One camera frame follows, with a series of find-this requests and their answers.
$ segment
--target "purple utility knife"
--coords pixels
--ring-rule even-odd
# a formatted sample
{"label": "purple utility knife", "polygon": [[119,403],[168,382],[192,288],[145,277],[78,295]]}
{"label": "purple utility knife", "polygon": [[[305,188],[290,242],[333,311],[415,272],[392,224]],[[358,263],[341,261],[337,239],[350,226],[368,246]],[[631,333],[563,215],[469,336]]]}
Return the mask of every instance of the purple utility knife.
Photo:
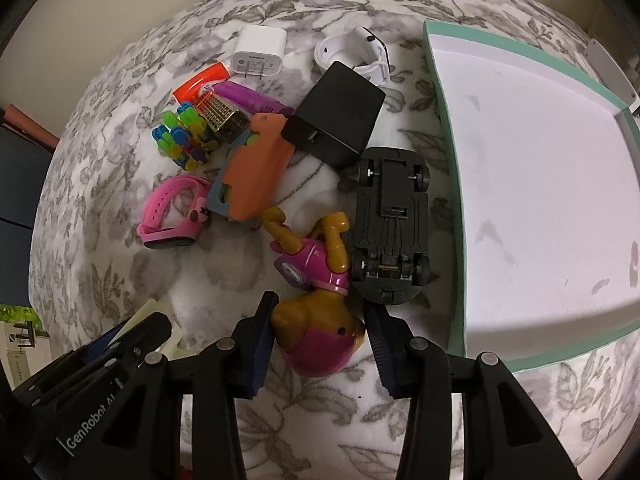
{"label": "purple utility knife", "polygon": [[232,81],[218,83],[213,87],[213,91],[254,114],[281,114],[289,117],[294,111],[292,107],[285,106],[280,101],[276,101],[276,99]]}

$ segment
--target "white charger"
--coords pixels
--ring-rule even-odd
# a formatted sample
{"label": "white charger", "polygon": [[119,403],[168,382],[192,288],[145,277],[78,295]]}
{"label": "white charger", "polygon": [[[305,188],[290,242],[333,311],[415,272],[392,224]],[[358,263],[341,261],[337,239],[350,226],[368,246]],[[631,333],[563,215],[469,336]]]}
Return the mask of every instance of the white charger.
{"label": "white charger", "polygon": [[231,68],[244,75],[276,75],[282,68],[287,31],[263,25],[245,25],[231,55]]}

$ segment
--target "black box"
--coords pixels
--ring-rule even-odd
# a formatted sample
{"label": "black box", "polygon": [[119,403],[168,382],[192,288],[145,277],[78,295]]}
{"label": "black box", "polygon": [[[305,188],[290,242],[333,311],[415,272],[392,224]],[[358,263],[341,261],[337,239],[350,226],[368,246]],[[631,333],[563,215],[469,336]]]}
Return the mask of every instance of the black box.
{"label": "black box", "polygon": [[282,137],[341,170],[359,160],[384,101],[384,91],[334,61],[289,118]]}

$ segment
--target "pink wristband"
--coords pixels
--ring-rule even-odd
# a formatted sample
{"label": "pink wristband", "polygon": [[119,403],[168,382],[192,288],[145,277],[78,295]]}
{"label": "pink wristband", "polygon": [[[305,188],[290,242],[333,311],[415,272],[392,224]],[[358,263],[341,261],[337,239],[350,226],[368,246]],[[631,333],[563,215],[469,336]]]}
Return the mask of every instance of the pink wristband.
{"label": "pink wristband", "polygon": [[[193,189],[193,204],[187,218],[176,227],[162,229],[164,212],[172,199],[185,189]],[[165,180],[149,197],[136,232],[149,249],[188,246],[209,225],[207,195],[211,183],[199,176],[180,174]]]}

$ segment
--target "table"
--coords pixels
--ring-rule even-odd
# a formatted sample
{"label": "table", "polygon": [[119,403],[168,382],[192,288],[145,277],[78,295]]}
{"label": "table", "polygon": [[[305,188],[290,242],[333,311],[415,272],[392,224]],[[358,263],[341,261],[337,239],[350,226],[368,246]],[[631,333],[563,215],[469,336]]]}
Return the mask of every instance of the table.
{"label": "table", "polygon": [[[171,90],[231,53],[245,23],[287,29],[284,69],[242,83],[297,105],[318,80],[315,44],[364,25],[389,47],[391,82],[373,143],[413,147],[431,168],[431,283],[394,314],[444,343],[452,304],[453,236],[449,165],[420,49],[427,19],[484,27],[526,41],[595,76],[588,38],[570,20],[526,0],[206,0],[130,44],[95,77],[54,154],[36,218],[31,304],[50,336],[76,348],[132,314],[149,297],[168,298],[187,343],[201,349],[250,315],[264,290],[296,294],[277,275],[268,236],[217,218],[190,248],[148,250],[135,227],[152,188],[177,173],[150,130],[174,108]],[[213,178],[225,150],[202,172]],[[354,172],[335,173],[297,153],[276,201],[303,232],[322,214],[353,215]],[[178,200],[184,213],[187,202]],[[588,355],[518,375],[584,478],[596,478],[622,443],[639,407],[640,332]],[[462,474],[462,414],[454,405],[454,477]],[[390,479],[402,446],[408,402],[381,387],[367,344],[341,373],[297,377],[274,353],[266,387],[238,402],[250,478]],[[190,401],[182,446],[190,461]]]}

